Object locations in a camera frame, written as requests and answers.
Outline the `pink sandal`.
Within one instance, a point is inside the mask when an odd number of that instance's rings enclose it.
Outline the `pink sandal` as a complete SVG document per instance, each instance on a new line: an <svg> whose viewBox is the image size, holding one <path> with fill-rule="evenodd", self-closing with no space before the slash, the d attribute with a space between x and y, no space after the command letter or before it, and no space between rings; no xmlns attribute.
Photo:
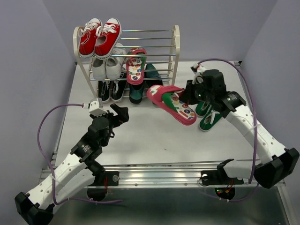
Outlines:
<svg viewBox="0 0 300 225"><path fill-rule="evenodd" d="M184 89L174 85L153 85L147 90L147 98L155 105L171 114L181 124L190 126L196 122L196 113L180 100Z"/></svg>
<svg viewBox="0 0 300 225"><path fill-rule="evenodd" d="M127 54L132 55L126 61L127 82L131 85L140 85L144 79L147 52L144 48L132 48Z"/></svg>

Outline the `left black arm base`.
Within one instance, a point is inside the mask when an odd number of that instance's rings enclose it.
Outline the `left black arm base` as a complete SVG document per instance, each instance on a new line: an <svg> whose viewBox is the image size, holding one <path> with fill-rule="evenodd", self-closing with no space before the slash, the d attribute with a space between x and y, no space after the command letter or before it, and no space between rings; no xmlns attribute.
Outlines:
<svg viewBox="0 0 300 225"><path fill-rule="evenodd" d="M119 171L108 171L97 161L87 163L87 168L92 172L94 181L90 186L107 187L119 185Z"/></svg>

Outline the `pink sandal front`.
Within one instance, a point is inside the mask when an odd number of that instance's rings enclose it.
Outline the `pink sandal front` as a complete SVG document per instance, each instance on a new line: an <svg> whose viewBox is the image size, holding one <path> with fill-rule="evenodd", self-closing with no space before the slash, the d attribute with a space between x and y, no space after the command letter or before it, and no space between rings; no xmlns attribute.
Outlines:
<svg viewBox="0 0 300 225"><path fill-rule="evenodd" d="M132 55L126 61L127 82L131 85L140 85L144 79L147 52L144 48L132 48L127 54Z"/></svg>

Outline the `pink sandal back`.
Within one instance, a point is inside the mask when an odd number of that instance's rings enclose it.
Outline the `pink sandal back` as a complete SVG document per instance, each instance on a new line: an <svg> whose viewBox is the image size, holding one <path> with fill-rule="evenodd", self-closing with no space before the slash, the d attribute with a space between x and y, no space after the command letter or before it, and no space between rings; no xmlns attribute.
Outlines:
<svg viewBox="0 0 300 225"><path fill-rule="evenodd" d="M147 90L147 98L155 105L171 114L181 124L190 126L196 122L196 113L180 100L184 89L174 85L153 85Z"/></svg>

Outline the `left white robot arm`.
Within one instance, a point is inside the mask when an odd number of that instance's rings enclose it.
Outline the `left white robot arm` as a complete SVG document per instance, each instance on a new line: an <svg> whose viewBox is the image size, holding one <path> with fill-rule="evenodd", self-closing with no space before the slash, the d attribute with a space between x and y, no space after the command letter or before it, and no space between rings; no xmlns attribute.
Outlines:
<svg viewBox="0 0 300 225"><path fill-rule="evenodd" d="M20 192L15 197L17 212L29 225L47 225L54 215L54 208L91 184L101 185L107 193L108 186L118 185L113 177L118 172L106 172L96 161L111 138L113 129L129 121L127 107L111 104L113 112L104 111L101 103L92 101L81 104L89 110L92 123L87 132L75 144L66 158L39 185L28 192Z"/></svg>

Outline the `green loafer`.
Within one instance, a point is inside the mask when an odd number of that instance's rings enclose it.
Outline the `green loafer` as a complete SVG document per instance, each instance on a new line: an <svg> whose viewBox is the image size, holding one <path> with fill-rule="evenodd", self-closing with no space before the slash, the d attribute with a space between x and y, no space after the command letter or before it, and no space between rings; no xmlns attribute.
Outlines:
<svg viewBox="0 0 300 225"><path fill-rule="evenodd" d="M143 98L144 83L139 85L129 85L129 101L133 104L139 104Z"/></svg>
<svg viewBox="0 0 300 225"><path fill-rule="evenodd" d="M146 80L148 88L152 87L153 85L163 86L163 81L160 79L161 76L153 64L149 63L146 65L146 72L144 73L144 75L145 78L156 78L156 80Z"/></svg>

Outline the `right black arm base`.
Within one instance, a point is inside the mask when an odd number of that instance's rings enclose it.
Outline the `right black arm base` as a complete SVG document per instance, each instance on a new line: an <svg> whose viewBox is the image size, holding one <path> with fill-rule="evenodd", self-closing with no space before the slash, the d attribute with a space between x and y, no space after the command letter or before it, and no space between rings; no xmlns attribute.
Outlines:
<svg viewBox="0 0 300 225"><path fill-rule="evenodd" d="M238 178L229 178L227 173L224 170L224 167L232 162L234 159L227 159L222 163L217 165L215 170L204 170L201 171L201 176L198 180L198 183L203 186L209 185L242 185L244 184L243 180L239 180Z"/></svg>

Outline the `green sneaker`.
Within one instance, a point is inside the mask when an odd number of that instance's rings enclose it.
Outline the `green sneaker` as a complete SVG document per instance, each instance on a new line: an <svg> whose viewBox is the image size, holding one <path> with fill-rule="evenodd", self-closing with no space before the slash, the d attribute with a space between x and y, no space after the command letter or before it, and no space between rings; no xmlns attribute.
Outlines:
<svg viewBox="0 0 300 225"><path fill-rule="evenodd" d="M199 128L204 131L210 131L221 119L222 114L214 109L210 109L199 123Z"/></svg>
<svg viewBox="0 0 300 225"><path fill-rule="evenodd" d="M211 104L208 102L201 101L195 108L195 113L197 117L204 117L209 111Z"/></svg>

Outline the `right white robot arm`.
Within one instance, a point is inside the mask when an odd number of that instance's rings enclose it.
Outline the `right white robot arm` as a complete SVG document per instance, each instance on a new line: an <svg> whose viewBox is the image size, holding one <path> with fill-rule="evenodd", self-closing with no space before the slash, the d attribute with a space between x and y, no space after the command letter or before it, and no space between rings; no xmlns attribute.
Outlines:
<svg viewBox="0 0 300 225"><path fill-rule="evenodd" d="M300 157L295 148L288 149L277 141L250 110L245 99L235 91L227 91L224 76L217 69L192 70L195 74L188 80L180 100L188 104L205 101L230 122L254 148L260 160L246 163L228 159L208 174L205 185L226 183L230 179L250 179L251 176L264 188L271 188L290 175Z"/></svg>

